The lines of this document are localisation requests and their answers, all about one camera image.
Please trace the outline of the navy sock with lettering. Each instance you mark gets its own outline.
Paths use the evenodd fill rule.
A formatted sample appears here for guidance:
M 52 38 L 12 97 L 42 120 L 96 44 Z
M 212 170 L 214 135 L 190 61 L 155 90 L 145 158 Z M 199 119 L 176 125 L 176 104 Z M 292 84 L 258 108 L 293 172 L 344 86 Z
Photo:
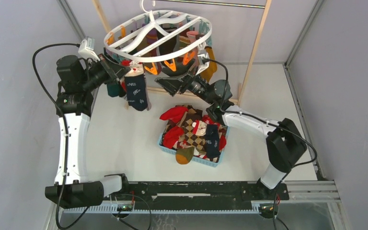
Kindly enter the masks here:
M 143 64 L 124 60 L 122 65 L 130 68 L 130 71 L 124 76 L 127 104 L 137 111 L 149 111 L 151 104 Z

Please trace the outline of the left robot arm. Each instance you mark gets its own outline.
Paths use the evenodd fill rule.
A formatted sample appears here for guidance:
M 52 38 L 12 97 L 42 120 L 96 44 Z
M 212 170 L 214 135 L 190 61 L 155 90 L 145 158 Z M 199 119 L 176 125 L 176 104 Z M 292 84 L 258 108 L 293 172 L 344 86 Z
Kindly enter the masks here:
M 82 66 L 83 58 L 68 55 L 57 61 L 60 77 L 56 114 L 60 126 L 60 154 L 54 185 L 45 188 L 45 197 L 64 209 L 98 206 L 111 193 L 120 200 L 131 188 L 122 175 L 90 181 L 86 167 L 86 137 L 92 116 L 92 92 L 102 84 L 121 79 L 129 69 L 104 55 Z

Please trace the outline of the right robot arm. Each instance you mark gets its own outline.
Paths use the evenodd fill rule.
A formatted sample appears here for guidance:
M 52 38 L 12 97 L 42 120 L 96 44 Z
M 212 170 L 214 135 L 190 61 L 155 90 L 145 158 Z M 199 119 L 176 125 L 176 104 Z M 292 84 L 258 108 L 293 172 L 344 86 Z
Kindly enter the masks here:
M 227 78 L 210 84 L 189 71 L 181 76 L 158 77 L 155 81 L 171 96 L 190 91 L 208 103 L 210 106 L 206 112 L 214 122 L 243 129 L 265 139 L 269 165 L 258 180 L 260 184 L 257 187 L 258 195 L 263 199 L 271 199 L 276 194 L 276 187 L 298 166 L 301 156 L 310 147 L 292 120 L 261 118 L 231 102 L 232 93 Z

